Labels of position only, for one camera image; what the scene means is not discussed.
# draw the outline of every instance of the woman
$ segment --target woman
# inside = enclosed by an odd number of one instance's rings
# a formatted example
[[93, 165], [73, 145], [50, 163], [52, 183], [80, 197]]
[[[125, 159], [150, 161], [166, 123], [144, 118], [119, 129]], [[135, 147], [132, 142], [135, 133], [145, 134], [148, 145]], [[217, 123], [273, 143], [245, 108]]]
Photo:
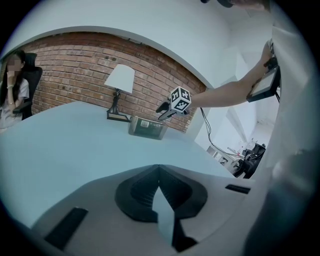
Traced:
[[25, 58], [23, 50], [8, 58], [0, 91], [0, 133], [22, 120], [22, 113], [13, 114], [13, 110], [29, 98], [29, 83], [23, 78]]

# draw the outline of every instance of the brick wall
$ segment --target brick wall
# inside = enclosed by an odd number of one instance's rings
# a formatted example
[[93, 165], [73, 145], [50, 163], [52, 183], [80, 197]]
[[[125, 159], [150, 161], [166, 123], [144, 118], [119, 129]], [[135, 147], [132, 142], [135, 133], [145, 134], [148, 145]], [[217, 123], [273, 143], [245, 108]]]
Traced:
[[[36, 114], [49, 108], [84, 101], [110, 108], [114, 89], [104, 85], [117, 64], [135, 70], [132, 94], [121, 93], [119, 111], [146, 118], [155, 113], [160, 102], [177, 86], [191, 95], [206, 87], [182, 65], [154, 48], [120, 37], [92, 32], [74, 32], [38, 39], [21, 47], [37, 53], [36, 66], [43, 69], [33, 97]], [[166, 121], [169, 127], [185, 132], [194, 111], [186, 117]]]

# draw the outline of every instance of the white lampshade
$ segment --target white lampshade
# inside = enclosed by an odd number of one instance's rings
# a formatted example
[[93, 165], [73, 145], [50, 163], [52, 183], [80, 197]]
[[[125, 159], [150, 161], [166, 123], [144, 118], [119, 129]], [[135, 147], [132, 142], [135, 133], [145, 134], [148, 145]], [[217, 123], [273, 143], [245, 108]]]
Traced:
[[118, 88], [132, 94], [134, 86], [135, 70], [129, 66], [118, 64], [104, 82], [106, 86]]

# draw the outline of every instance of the long black hair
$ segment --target long black hair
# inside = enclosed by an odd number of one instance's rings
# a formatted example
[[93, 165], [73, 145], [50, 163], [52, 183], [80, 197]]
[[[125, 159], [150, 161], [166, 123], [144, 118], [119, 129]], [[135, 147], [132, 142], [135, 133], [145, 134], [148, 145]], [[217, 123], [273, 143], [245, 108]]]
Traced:
[[[24, 63], [26, 60], [26, 54], [23, 50], [15, 51], [11, 55], [11, 57], [13, 55], [16, 55], [21, 60], [21, 63]], [[8, 65], [5, 66], [3, 81], [2, 81], [2, 85], [1, 85], [1, 89], [0, 89], [1, 90], [0, 91], [0, 106], [2, 106], [5, 103], [7, 93], [8, 93], [8, 89], [7, 89], [8, 74], [7, 74], [7, 72], [8, 72]], [[14, 102], [16, 102], [16, 100], [18, 99], [19, 89], [20, 89], [20, 85], [21, 85], [22, 81], [23, 81], [23, 68], [21, 69], [21, 72], [16, 77], [15, 84], [12, 88]]]

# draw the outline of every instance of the table surface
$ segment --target table surface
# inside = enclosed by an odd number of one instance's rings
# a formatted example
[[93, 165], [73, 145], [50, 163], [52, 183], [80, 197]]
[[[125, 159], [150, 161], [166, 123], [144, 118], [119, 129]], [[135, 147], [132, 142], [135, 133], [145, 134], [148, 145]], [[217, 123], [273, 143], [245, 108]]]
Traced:
[[133, 168], [164, 164], [233, 177], [185, 134], [162, 140], [128, 134], [106, 109], [73, 102], [38, 113], [0, 134], [0, 196], [28, 227], [80, 186]]

